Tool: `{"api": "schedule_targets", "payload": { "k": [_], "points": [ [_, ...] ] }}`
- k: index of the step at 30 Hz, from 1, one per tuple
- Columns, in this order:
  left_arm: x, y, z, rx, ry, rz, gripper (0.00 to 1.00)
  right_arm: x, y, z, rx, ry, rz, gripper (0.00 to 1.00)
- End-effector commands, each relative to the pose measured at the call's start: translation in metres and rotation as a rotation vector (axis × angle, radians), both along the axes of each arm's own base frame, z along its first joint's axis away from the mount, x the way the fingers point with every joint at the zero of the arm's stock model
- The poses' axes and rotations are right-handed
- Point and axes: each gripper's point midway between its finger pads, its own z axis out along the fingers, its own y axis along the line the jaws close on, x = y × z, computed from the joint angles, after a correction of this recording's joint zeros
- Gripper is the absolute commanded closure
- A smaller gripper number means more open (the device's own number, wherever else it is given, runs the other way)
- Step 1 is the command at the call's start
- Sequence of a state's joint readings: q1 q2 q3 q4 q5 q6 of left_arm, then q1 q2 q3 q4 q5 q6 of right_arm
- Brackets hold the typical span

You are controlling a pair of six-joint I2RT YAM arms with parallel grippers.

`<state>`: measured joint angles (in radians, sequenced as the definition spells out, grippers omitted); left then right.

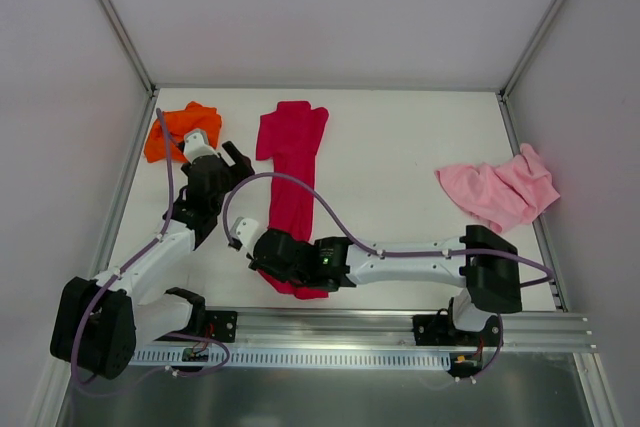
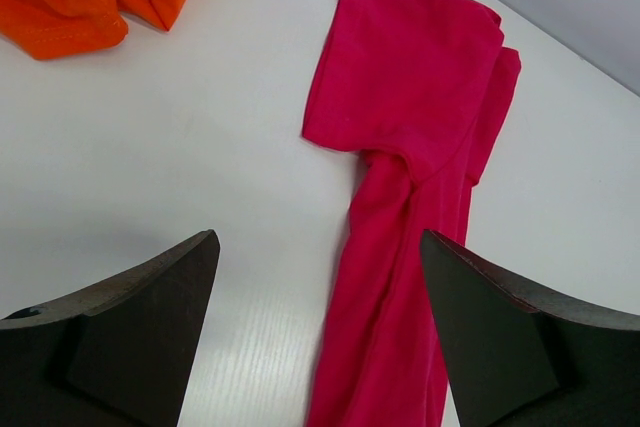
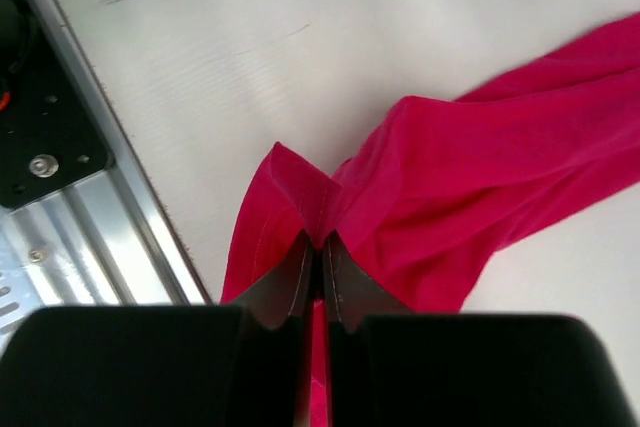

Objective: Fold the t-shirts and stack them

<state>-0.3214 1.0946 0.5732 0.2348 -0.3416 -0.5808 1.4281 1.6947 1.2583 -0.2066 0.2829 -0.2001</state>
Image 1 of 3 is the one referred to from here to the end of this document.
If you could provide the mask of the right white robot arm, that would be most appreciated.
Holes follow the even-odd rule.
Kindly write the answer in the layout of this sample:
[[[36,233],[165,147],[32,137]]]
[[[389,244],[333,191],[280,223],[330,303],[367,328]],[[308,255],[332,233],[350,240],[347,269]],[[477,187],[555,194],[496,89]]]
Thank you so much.
[[[458,287],[443,320],[445,336],[465,344],[491,316],[522,311],[517,249],[488,228],[468,225],[461,237],[419,251],[409,244],[370,247],[347,237],[314,243],[269,229],[254,244],[249,267],[296,288],[336,292],[380,282],[432,282]]]

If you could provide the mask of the red t shirt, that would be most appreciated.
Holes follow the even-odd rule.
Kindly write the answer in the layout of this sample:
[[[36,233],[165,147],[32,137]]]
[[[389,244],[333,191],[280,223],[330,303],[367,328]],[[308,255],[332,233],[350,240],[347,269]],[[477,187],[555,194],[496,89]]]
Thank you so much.
[[[273,171],[315,186],[318,154],[329,112],[304,100],[281,101],[260,118],[255,157],[270,160]],[[271,181],[269,226],[285,231],[298,241],[311,238],[314,197],[295,183],[281,178]]]

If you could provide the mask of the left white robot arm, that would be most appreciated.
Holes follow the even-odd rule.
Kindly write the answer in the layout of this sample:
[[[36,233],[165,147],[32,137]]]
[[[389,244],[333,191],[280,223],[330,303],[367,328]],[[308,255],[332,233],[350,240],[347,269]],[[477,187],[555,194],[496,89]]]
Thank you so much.
[[[53,357],[114,379],[137,349],[175,333],[185,340],[205,333],[201,295],[174,287],[149,304],[142,300],[162,275],[204,243],[218,224],[226,195],[254,169],[231,141],[216,151],[197,146],[191,135],[182,146],[187,183],[159,231],[122,265],[92,279],[74,277],[64,286],[49,347]]]

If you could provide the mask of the pink t shirt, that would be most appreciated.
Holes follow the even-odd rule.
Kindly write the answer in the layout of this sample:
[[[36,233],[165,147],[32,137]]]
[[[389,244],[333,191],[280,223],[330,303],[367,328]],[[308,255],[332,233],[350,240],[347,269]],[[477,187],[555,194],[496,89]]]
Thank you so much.
[[[560,199],[551,172],[527,143],[500,165],[452,164],[435,177],[454,204],[497,234],[532,223]]]

